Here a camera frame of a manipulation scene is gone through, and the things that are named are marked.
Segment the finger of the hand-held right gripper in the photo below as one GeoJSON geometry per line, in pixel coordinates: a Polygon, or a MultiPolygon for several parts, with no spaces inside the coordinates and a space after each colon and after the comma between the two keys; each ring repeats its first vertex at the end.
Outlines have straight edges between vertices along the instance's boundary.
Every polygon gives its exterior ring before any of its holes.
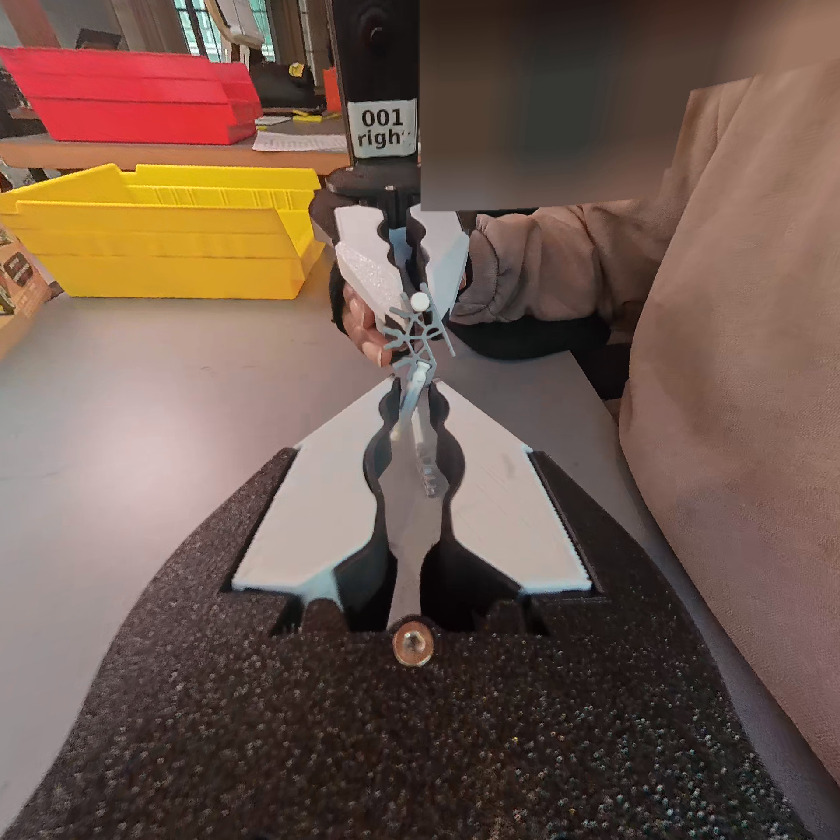
{"type": "Polygon", "coordinates": [[[340,273],[370,308],[380,326],[404,330],[403,274],[395,263],[383,211],[373,206],[341,206],[334,211],[338,230],[335,254],[340,273]]]}
{"type": "Polygon", "coordinates": [[[425,285],[438,314],[449,314],[459,294],[469,254],[469,237],[456,211],[411,208],[406,238],[413,248],[416,288],[425,285]]]}

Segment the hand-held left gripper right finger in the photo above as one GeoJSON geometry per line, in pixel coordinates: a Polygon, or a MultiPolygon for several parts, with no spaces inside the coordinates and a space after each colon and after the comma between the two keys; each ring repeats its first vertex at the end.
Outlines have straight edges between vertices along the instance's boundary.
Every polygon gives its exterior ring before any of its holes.
{"type": "Polygon", "coordinates": [[[428,404],[448,486],[423,561],[422,613],[444,629],[472,629],[499,602],[592,596],[538,453],[450,385],[433,383],[428,404]]]}

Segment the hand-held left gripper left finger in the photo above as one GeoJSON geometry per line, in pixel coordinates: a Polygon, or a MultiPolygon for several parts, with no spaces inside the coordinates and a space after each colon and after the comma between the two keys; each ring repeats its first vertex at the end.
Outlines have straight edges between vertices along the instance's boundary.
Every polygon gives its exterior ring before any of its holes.
{"type": "Polygon", "coordinates": [[[384,381],[295,447],[242,560],[238,592],[333,601],[350,629],[385,629],[396,583],[381,477],[401,383],[384,381]]]}

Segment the person's right forearm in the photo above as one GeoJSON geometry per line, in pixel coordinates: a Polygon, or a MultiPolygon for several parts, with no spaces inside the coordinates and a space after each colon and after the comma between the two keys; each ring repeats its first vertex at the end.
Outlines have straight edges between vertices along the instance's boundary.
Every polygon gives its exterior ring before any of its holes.
{"type": "Polygon", "coordinates": [[[475,325],[599,315],[631,331],[685,201],[666,197],[479,214],[469,239],[471,280],[451,314],[475,325]]]}

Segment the person's right hand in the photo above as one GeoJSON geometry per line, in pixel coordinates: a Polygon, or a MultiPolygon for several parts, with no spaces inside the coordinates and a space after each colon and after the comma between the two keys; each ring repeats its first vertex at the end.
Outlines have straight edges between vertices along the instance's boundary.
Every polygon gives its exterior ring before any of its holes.
{"type": "Polygon", "coordinates": [[[350,341],[368,361],[381,369],[392,364],[392,351],[385,348],[389,338],[376,328],[373,311],[347,284],[343,286],[342,325],[350,341]]]}

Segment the black bag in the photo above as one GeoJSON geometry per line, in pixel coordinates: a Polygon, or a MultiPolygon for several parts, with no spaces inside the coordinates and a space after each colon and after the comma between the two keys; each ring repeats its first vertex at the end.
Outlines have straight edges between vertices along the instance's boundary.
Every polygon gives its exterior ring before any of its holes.
{"type": "Polygon", "coordinates": [[[254,61],[249,74],[264,110],[308,109],[319,102],[312,71],[300,62],[279,65],[254,61]]]}

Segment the white paper sheet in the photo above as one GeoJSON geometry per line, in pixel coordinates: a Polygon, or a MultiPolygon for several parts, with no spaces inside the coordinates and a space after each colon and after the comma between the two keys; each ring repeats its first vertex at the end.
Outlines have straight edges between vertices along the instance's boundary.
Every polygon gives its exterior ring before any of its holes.
{"type": "Polygon", "coordinates": [[[348,144],[342,133],[286,133],[258,131],[252,149],[258,152],[323,152],[347,154],[348,144]]]}

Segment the poster on stand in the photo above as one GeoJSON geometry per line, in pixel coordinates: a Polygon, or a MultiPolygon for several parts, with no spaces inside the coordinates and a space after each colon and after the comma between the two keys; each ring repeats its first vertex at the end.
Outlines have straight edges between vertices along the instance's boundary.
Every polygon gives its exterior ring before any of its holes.
{"type": "Polygon", "coordinates": [[[262,48],[265,39],[248,1],[205,1],[204,5],[225,43],[262,48]]]}

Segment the paned window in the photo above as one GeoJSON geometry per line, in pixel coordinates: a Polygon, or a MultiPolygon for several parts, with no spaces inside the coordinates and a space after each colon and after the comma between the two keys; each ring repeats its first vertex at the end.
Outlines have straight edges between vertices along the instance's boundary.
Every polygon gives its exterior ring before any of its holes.
{"type": "MultiPolygon", "coordinates": [[[[230,47],[209,13],[204,1],[174,1],[175,11],[180,19],[185,42],[194,56],[206,56],[213,62],[230,61],[230,47]]],[[[255,19],[255,25],[264,42],[263,57],[273,62],[276,59],[275,40],[272,33],[269,6],[265,1],[247,1],[255,19]]]]}

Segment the yellow plastic bin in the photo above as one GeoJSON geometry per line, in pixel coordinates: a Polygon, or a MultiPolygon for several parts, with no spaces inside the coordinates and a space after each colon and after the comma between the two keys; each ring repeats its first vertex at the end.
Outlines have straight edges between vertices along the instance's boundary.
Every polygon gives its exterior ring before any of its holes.
{"type": "Polygon", "coordinates": [[[108,163],[2,194],[2,223],[76,298],[292,300],[323,244],[312,169],[108,163]]]}

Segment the person's beige sweater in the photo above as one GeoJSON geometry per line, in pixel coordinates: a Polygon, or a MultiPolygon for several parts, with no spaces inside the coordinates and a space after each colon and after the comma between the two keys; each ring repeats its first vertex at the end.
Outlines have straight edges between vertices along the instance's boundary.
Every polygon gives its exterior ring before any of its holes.
{"type": "Polygon", "coordinates": [[[694,91],[621,443],[676,557],[839,768],[838,60],[694,91]]]}

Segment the red plastic bin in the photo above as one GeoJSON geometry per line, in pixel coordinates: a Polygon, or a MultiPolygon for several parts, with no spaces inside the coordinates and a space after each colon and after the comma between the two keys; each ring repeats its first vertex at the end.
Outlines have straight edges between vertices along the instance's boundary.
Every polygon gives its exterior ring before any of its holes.
{"type": "Polygon", "coordinates": [[[263,114],[243,64],[99,49],[2,48],[55,141],[230,145],[263,114]]]}

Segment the toy set cardboard box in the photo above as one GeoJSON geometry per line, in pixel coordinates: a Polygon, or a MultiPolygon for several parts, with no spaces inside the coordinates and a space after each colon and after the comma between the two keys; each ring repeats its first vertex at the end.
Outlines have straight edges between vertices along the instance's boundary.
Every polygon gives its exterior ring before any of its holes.
{"type": "Polygon", "coordinates": [[[48,270],[1,226],[1,359],[31,329],[38,311],[62,292],[48,270]]]}

